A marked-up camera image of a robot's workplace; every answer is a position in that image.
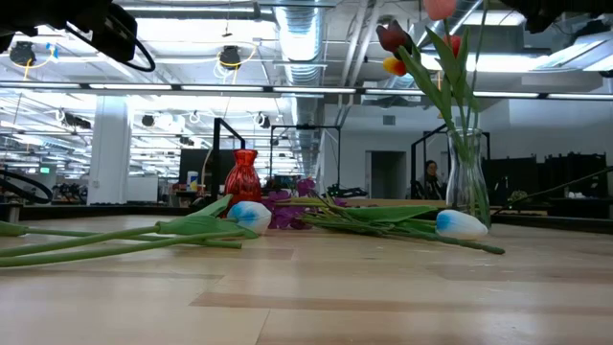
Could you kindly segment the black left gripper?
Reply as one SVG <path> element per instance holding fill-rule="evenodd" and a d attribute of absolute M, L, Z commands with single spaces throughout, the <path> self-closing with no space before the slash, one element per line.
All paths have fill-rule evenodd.
<path fill-rule="evenodd" d="M 118 62 L 133 60 L 138 25 L 113 0 L 0 0 L 0 53 L 40 26 L 64 30 Z"/>

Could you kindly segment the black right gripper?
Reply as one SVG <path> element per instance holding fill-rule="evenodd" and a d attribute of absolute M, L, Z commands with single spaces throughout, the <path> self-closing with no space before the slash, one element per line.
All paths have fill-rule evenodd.
<path fill-rule="evenodd" d="M 526 19 L 529 33 L 542 33 L 564 12 L 613 13 L 613 0 L 500 0 Z"/>

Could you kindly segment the pink tulip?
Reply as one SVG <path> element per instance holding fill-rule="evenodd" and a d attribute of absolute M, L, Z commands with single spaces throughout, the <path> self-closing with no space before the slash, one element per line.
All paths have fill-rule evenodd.
<path fill-rule="evenodd" d="M 443 32 L 441 34 L 437 34 L 434 29 L 426 28 L 425 32 L 433 43 L 436 52 L 439 57 L 439 53 L 444 53 L 445 46 L 443 42 L 443 37 L 445 35 L 456 35 L 451 33 L 451 17 L 454 12 L 458 9 L 457 0 L 423 0 L 424 8 L 429 16 L 429 18 L 434 22 L 438 23 L 442 26 Z M 464 34 L 468 35 L 468 40 L 470 42 L 470 29 L 465 29 Z"/>

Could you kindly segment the dark maroon tulip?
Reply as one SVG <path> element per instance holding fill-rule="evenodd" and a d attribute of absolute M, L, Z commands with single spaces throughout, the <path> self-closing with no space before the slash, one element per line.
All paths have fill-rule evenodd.
<path fill-rule="evenodd" d="M 396 20 L 391 21 L 386 27 L 377 26 L 375 32 L 380 46 L 391 54 L 390 57 L 395 57 L 400 50 L 404 50 L 407 55 L 416 55 L 418 60 L 421 61 L 421 54 L 417 45 Z"/>

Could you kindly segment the yellow tulip with red base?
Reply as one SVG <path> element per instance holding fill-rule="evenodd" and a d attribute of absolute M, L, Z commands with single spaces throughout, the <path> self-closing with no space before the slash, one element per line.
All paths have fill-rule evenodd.
<path fill-rule="evenodd" d="M 476 157 L 471 149 L 476 148 L 475 139 L 469 139 L 468 114 L 476 119 L 478 103 L 473 91 L 466 82 L 465 60 L 454 53 L 439 53 L 437 62 L 443 70 L 443 78 L 437 86 L 430 79 L 429 72 L 416 55 L 407 55 L 400 50 L 395 57 L 386 57 L 384 69 L 390 74 L 403 76 L 409 74 L 418 89 L 436 106 L 448 128 L 448 134 L 456 139 L 456 146 L 463 161 Z"/>

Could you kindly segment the white blue tulip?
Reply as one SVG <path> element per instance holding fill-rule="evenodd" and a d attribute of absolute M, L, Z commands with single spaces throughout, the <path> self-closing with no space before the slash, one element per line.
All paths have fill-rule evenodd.
<path fill-rule="evenodd" d="M 3 248 L 0 249 L 0 258 L 20 257 L 115 241 L 115 237 L 123 235 L 171 237 L 171 240 L 137 241 L 138 245 L 153 249 L 176 244 L 195 244 L 201 240 L 224 241 L 226 238 L 236 237 L 255 239 L 265 231 L 272 214 L 263 204 L 255 201 L 241 201 L 232 206 L 228 215 L 224 217 L 223 213 L 230 200 L 231 197 L 228 195 L 195 213 L 170 221 L 159 221 L 149 227 L 97 233 L 97 235 L 83 238 L 66 237 L 64 241 Z"/>
<path fill-rule="evenodd" d="M 333 210 L 339 216 L 363 222 L 386 235 L 425 235 L 472 241 L 488 233 L 488 228 L 474 216 L 455 210 L 440 211 L 430 205 L 334 207 Z"/>

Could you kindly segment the black ceiling-mounted device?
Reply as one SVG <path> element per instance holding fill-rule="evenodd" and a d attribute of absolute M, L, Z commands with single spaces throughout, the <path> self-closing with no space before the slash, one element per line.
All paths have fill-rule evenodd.
<path fill-rule="evenodd" d="M 34 66 L 36 56 L 33 46 L 30 41 L 17 41 L 9 52 L 10 61 L 23 67 Z"/>
<path fill-rule="evenodd" d="M 241 65 L 238 46 L 224 46 L 218 57 L 219 65 L 226 70 L 238 69 Z"/>

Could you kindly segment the long LED light bar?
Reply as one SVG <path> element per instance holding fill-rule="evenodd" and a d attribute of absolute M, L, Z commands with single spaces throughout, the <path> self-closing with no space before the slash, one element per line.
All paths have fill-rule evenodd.
<path fill-rule="evenodd" d="M 0 80 L 0 88 L 13 90 L 31 90 L 40 92 L 125 94 L 125 95 L 179 95 L 191 96 L 249 96 L 258 97 L 288 95 L 298 96 L 400 96 L 422 97 L 424 93 L 417 89 L 382 89 L 364 87 L 319 87 L 319 86 L 267 86 L 238 84 L 164 84 L 164 83 L 74 83 L 50 81 Z M 547 101 L 588 101 L 613 102 L 613 94 L 594 93 L 535 93 L 476 91 L 474 95 L 481 99 L 526 99 Z"/>

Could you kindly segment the black monitor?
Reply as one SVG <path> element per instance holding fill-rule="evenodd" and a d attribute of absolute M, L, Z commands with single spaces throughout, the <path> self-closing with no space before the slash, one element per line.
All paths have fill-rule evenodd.
<path fill-rule="evenodd" d="M 182 149 L 179 163 L 179 183 L 187 184 L 188 172 L 204 177 L 204 184 L 211 185 L 216 161 L 210 149 Z"/>

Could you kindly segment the red glass vase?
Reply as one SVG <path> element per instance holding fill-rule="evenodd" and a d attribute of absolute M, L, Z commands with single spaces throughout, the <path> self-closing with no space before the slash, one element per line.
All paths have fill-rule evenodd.
<path fill-rule="evenodd" d="M 235 166 L 228 173 L 224 193 L 231 195 L 223 216 L 241 201 L 261 202 L 261 182 L 255 169 L 255 160 L 258 152 L 255 149 L 236 149 L 234 151 Z"/>

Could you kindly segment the clear glass vase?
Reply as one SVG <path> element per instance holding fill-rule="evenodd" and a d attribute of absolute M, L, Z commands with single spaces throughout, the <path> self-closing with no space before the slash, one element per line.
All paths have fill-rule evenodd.
<path fill-rule="evenodd" d="M 447 132 L 450 172 L 445 201 L 449 208 L 477 218 L 489 229 L 491 219 L 482 169 L 482 137 L 483 131 L 479 128 Z"/>

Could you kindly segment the purple artificial flower bunch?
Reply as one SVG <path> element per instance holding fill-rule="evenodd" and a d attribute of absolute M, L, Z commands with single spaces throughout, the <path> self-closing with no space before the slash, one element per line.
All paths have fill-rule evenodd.
<path fill-rule="evenodd" d="M 440 242 L 448 245 L 456 245 L 465 248 L 484 251 L 494 255 L 503 255 L 505 250 L 479 242 L 477 240 L 455 240 L 425 235 L 386 235 L 369 228 L 363 222 L 353 220 L 348 217 L 339 216 L 334 212 L 334 207 L 341 208 L 365 208 L 363 206 L 351 207 L 345 201 L 331 195 L 317 195 L 314 190 L 314 182 L 310 179 L 302 179 L 297 182 L 296 197 L 285 190 L 272 191 L 264 200 L 264 205 L 271 211 L 272 219 L 269 227 L 271 229 L 308 229 L 310 227 L 320 227 L 328 230 L 353 233 L 363 236 L 373 237 L 397 237 L 413 240 Z"/>

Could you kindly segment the black aluminium rig frame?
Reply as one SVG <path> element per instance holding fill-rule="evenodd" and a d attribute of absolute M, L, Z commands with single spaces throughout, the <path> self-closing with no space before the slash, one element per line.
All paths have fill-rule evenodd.
<path fill-rule="evenodd" d="M 20 220 L 77 219 L 133 215 L 179 217 L 189 215 L 194 211 L 194 208 L 140 205 L 23 206 L 18 203 L 0 203 L 0 220 L 18 222 Z M 613 219 L 498 214 L 492 216 L 491 221 L 493 223 L 524 227 L 613 235 Z"/>

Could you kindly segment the silver ventilation duct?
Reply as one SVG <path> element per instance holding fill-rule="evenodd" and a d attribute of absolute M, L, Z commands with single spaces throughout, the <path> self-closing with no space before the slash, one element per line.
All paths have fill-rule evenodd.
<path fill-rule="evenodd" d="M 315 65 L 322 56 L 324 10 L 315 7 L 277 7 L 274 10 L 279 26 L 278 39 L 282 51 L 285 81 L 290 86 L 319 87 L 324 68 Z M 296 96 L 291 99 L 291 115 L 295 126 L 321 125 L 323 99 L 315 96 Z M 299 167 L 303 176 L 317 174 L 319 129 L 297 131 Z"/>

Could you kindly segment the thin black background frame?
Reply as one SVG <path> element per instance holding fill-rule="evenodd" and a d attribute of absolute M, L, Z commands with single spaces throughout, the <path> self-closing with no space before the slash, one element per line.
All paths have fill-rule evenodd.
<path fill-rule="evenodd" d="M 284 136 L 283 134 L 280 134 L 279 136 L 276 136 L 274 134 L 275 130 L 277 128 L 281 128 L 284 133 L 288 130 L 288 129 L 295 129 L 295 130 L 316 130 L 316 129 L 334 129 L 337 131 L 337 153 L 336 153 L 336 168 L 337 168 L 337 180 L 336 180 L 336 185 L 338 187 L 340 187 L 341 185 L 341 132 L 342 132 L 342 126 L 325 126 L 325 125 L 309 125 L 309 124 L 301 124 L 301 125 L 271 125 L 270 127 L 270 136 L 269 136 L 269 161 L 268 161 L 268 178 L 272 179 L 273 178 L 273 149 L 274 149 L 274 141 L 277 140 L 277 138 L 279 136 Z"/>

